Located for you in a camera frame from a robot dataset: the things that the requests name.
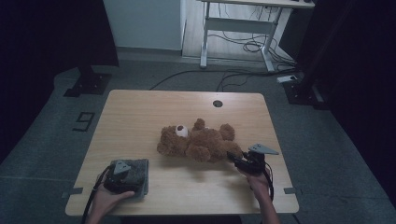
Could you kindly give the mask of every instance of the gray floor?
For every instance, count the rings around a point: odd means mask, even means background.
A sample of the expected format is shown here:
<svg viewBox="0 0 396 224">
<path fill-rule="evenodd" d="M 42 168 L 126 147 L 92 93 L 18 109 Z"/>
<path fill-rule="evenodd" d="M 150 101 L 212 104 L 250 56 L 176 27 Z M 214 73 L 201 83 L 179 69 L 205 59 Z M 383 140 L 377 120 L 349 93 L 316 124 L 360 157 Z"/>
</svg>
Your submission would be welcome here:
<svg viewBox="0 0 396 224">
<path fill-rule="evenodd" d="M 148 90 L 174 73 L 199 70 L 194 59 L 179 56 L 121 52 L 120 68 L 97 66 L 113 74 L 104 95 L 63 97 L 78 78 L 72 69 L 57 76 L 55 91 L 26 135 L 0 166 L 0 223 L 79 223 L 64 213 L 67 192 L 79 168 L 111 90 Z M 244 66 L 254 71 L 262 64 L 211 61 L 207 70 Z M 173 77 L 155 90 L 214 91 L 222 73 L 189 73 Z M 243 86 L 224 91 L 264 95 L 283 150 L 300 211 L 280 214 L 283 223 L 396 223 L 396 211 L 364 163 L 358 150 L 329 111 L 290 105 L 283 88 L 272 77 L 250 77 Z M 242 83 L 235 77 L 228 83 Z M 90 129 L 79 126 L 80 112 L 94 112 Z M 244 223 L 259 223 L 256 215 Z M 107 217 L 104 223 L 119 223 Z"/>
</svg>

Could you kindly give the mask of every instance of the black curtain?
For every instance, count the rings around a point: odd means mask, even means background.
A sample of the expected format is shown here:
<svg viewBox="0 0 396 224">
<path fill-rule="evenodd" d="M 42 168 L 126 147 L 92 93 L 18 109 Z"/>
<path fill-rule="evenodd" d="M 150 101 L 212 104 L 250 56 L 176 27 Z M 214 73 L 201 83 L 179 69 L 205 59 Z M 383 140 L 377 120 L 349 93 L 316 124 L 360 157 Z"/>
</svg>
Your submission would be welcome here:
<svg viewBox="0 0 396 224">
<path fill-rule="evenodd" d="M 396 4 L 322 0 L 310 27 L 299 60 L 396 204 Z"/>
<path fill-rule="evenodd" d="M 1 0 L 0 49 L 1 161 L 48 101 L 57 74 L 119 65 L 101 0 Z"/>
</svg>

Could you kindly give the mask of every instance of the hand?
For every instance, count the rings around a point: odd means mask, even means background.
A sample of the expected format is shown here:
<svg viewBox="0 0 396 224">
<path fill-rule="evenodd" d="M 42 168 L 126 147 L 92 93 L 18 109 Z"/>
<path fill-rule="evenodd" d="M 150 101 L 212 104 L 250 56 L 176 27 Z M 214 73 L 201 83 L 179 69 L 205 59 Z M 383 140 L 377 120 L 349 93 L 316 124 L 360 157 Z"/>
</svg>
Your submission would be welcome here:
<svg viewBox="0 0 396 224">
<path fill-rule="evenodd" d="M 91 213 L 88 219 L 89 224 L 99 223 L 100 219 L 113 209 L 122 199 L 134 196 L 133 191 L 126 191 L 121 194 L 113 194 L 103 184 L 99 185 L 95 197 L 92 200 Z"/>
<path fill-rule="evenodd" d="M 269 184 L 267 178 L 265 178 L 264 174 L 260 175 L 250 175 L 246 172 L 238 171 L 247 177 L 247 182 L 249 183 L 251 189 L 254 192 L 254 196 L 257 201 L 259 201 L 260 210 L 262 213 L 262 223 L 265 224 L 280 224 L 279 217 L 277 216 L 274 205 L 272 204 L 270 193 L 269 193 Z"/>
<path fill-rule="evenodd" d="M 254 192 L 254 196 L 258 201 L 269 199 L 269 184 L 264 174 L 251 175 L 240 169 L 238 169 L 238 171 L 247 178 L 247 182 L 249 183 L 251 189 Z"/>
</svg>

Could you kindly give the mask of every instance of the white wall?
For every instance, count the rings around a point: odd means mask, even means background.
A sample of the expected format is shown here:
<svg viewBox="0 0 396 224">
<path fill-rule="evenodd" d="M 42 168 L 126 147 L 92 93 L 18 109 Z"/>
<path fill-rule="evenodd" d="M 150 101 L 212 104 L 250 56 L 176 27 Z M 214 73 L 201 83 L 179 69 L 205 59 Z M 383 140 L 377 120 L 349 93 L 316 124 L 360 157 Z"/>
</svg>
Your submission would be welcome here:
<svg viewBox="0 0 396 224">
<path fill-rule="evenodd" d="M 186 0 L 104 0 L 117 47 L 181 50 Z"/>
</svg>

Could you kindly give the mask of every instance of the teddy bear leg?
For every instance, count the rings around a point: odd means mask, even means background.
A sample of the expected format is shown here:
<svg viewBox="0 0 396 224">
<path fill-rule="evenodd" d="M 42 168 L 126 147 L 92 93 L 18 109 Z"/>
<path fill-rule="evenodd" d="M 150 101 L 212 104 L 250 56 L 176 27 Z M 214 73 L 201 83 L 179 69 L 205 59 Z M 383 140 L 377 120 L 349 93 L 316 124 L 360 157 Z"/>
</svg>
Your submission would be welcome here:
<svg viewBox="0 0 396 224">
<path fill-rule="evenodd" d="M 224 141 L 221 149 L 233 153 L 237 158 L 242 158 L 242 149 L 238 144 L 232 141 Z"/>
<path fill-rule="evenodd" d="M 210 152 L 207 147 L 189 146 L 186 150 L 186 156 L 195 161 L 210 160 Z"/>
</svg>

